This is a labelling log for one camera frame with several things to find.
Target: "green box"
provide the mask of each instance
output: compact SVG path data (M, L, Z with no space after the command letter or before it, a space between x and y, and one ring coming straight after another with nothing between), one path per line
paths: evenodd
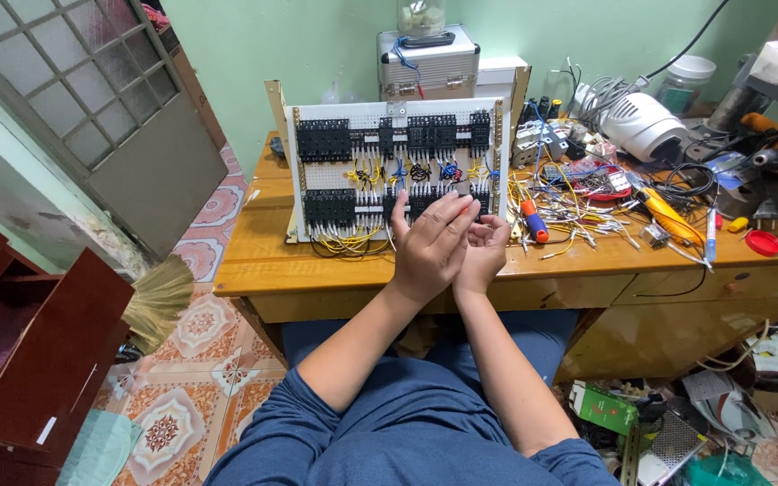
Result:
M578 417L621 435L629 435L638 422L635 405L583 381L572 385L569 400Z

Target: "broom bristles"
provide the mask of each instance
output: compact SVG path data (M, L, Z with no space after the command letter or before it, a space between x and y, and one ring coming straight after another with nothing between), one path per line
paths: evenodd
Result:
M179 255L153 267L133 285L134 296L122 319L131 326L131 343L150 355L179 323L179 313L188 309L194 294L194 274Z

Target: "screwdriver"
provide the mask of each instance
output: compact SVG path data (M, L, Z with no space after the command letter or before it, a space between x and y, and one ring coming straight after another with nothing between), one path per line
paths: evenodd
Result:
M705 237L701 235L694 227L690 226L686 220L677 214L671 206L662 199L653 188L647 187L642 183L642 180L637 175L630 171L626 171L626 178L629 183L632 184L633 189L637 191L636 196L640 201L650 209L653 213L656 222L664 229L678 237L689 241L696 247L703 247L705 244Z
M526 216L527 226L530 227L530 234L535 236L537 243L545 243L548 241L548 229L546 223L539 217L539 213L536 212L536 204L533 199L527 199L521 202L521 211L524 211Z

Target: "hand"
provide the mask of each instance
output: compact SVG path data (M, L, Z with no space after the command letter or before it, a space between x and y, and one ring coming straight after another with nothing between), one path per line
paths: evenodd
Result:
M404 219L407 191L398 194L392 212L395 233L395 275L387 287L418 304L420 309L443 292L461 270L468 246L468 229L480 203L456 191L428 206L413 227Z
M452 283L452 292L484 294L497 272L506 264L506 244L512 226L500 216L484 215L481 221L491 227L473 223L467 232L470 243L461 271Z

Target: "green wall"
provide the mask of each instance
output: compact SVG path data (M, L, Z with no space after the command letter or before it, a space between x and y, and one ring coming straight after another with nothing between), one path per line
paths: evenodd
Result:
M250 178L274 129L263 80L279 79L287 103L320 102L332 79L364 101L378 100L375 36L395 30L395 2L377 0L162 0L232 149ZM566 56L583 79L649 73L682 50L715 0L448 0L482 56L520 55L534 67L530 96L569 94ZM718 99L737 59L756 50L778 19L778 0L734 0L690 54L719 66L704 96Z

